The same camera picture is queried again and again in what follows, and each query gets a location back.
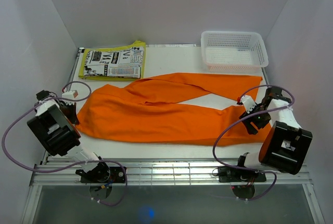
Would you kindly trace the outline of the orange trousers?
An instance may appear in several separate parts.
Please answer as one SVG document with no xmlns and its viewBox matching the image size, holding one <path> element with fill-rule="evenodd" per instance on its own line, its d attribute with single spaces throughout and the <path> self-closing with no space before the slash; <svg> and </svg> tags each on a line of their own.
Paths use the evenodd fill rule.
<svg viewBox="0 0 333 224">
<path fill-rule="evenodd" d="M 241 106 L 223 110 L 188 104 L 214 94 L 237 100 L 246 90 L 255 97 L 262 78 L 248 75 L 172 73 L 134 81 L 118 88 L 96 89 L 78 113 L 77 129 L 90 137 L 131 143 L 211 146 L 262 142 L 269 128 L 255 136 L 243 126 L 230 129 L 244 112 Z"/>
</svg>

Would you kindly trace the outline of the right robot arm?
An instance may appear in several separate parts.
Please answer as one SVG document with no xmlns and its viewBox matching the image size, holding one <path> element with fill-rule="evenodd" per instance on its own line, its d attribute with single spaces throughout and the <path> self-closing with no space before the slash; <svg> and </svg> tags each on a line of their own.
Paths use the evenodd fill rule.
<svg viewBox="0 0 333 224">
<path fill-rule="evenodd" d="M 273 126 L 268 132 L 258 153 L 245 153 L 238 159 L 235 175 L 241 181 L 247 181 L 254 174 L 254 169 L 263 170 L 271 167 L 282 173 L 297 174 L 304 162 L 312 141 L 312 133 L 303 129 L 296 121 L 292 100 L 283 96 L 282 89 L 269 87 L 261 103 L 256 103 L 251 96 L 244 95 L 238 104 L 245 107 L 240 119 L 260 112 L 243 121 L 250 135 L 258 134 L 269 123 Z"/>
</svg>

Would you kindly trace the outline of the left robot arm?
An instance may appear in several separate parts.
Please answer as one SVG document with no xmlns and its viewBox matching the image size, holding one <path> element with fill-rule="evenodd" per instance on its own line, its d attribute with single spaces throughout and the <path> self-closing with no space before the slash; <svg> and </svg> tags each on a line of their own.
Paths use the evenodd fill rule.
<svg viewBox="0 0 333 224">
<path fill-rule="evenodd" d="M 36 115 L 27 122 L 36 138 L 54 156 L 65 156 L 81 162 L 77 174 L 89 182 L 106 182 L 110 179 L 110 169 L 94 152 L 86 149 L 81 143 L 81 135 L 75 128 L 79 123 L 76 115 L 76 90 L 62 93 L 63 100 L 47 90 L 36 94 L 38 106 Z"/>
</svg>

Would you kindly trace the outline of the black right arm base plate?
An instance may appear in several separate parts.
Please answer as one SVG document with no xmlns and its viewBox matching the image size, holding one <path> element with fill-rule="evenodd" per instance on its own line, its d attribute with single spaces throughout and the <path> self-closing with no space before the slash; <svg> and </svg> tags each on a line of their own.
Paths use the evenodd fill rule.
<svg viewBox="0 0 333 224">
<path fill-rule="evenodd" d="M 219 182 L 266 182 L 264 174 L 227 166 L 214 169 L 212 175 L 218 177 Z"/>
</svg>

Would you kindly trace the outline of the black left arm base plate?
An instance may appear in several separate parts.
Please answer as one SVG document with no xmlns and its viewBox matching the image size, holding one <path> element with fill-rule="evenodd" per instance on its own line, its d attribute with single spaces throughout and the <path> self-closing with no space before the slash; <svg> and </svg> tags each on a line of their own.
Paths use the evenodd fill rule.
<svg viewBox="0 0 333 224">
<path fill-rule="evenodd" d="M 125 183 L 125 175 L 121 167 L 111 166 L 111 167 L 95 167 L 89 172 L 85 172 L 83 169 L 77 169 L 75 171 L 76 175 L 81 177 L 81 183 Z"/>
</svg>

